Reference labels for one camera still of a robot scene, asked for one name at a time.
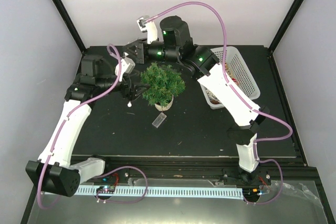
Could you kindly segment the small green christmas tree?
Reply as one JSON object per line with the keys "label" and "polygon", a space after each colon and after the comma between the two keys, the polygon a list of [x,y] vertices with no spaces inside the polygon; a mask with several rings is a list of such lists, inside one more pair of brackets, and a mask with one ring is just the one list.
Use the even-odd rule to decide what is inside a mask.
{"label": "small green christmas tree", "polygon": [[185,90],[181,73],[171,65],[158,65],[153,62],[140,74],[140,77],[142,84],[149,85],[142,97],[160,112],[169,110],[174,98]]}

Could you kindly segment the white plastic basket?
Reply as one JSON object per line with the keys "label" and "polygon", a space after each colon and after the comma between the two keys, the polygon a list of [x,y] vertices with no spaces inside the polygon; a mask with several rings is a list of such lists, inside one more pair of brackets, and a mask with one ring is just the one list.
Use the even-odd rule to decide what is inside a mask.
{"label": "white plastic basket", "polygon": [[[251,100],[256,100],[260,97],[260,89],[236,47],[227,46],[226,48],[225,70],[229,77]],[[224,107],[220,102],[219,104],[210,103],[206,94],[207,88],[201,86],[201,89],[205,100],[211,109],[216,110]]]}

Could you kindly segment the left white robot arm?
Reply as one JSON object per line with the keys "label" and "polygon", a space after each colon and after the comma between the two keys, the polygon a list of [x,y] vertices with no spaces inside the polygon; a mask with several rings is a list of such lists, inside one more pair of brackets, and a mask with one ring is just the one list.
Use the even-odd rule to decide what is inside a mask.
{"label": "left white robot arm", "polygon": [[[144,86],[131,83],[135,63],[121,57],[117,65],[100,55],[86,55],[81,69],[65,96],[61,117],[47,146],[36,161],[29,161],[26,173],[38,192],[71,197],[80,184],[98,178],[108,181],[113,174],[111,166],[102,157],[90,157],[72,165],[73,148],[84,122],[92,112],[95,102],[111,91],[120,91],[130,102],[135,100]],[[110,67],[112,73],[105,73]]]}

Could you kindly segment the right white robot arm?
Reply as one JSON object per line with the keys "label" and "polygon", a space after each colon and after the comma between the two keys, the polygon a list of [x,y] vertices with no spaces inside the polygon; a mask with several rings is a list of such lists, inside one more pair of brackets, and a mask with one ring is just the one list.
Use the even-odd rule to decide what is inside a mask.
{"label": "right white robot arm", "polygon": [[258,177],[257,130],[265,117],[261,108],[227,75],[225,57],[218,58],[207,47],[194,44],[188,24],[178,16],[160,21],[163,41],[159,41],[158,28],[149,16],[142,16],[136,22],[147,38],[124,46],[122,66],[117,67],[116,73],[130,74],[136,64],[143,64],[146,59],[177,62],[187,69],[233,117],[235,125],[229,129],[228,135],[236,142],[238,150],[238,176],[243,183],[252,183]]}

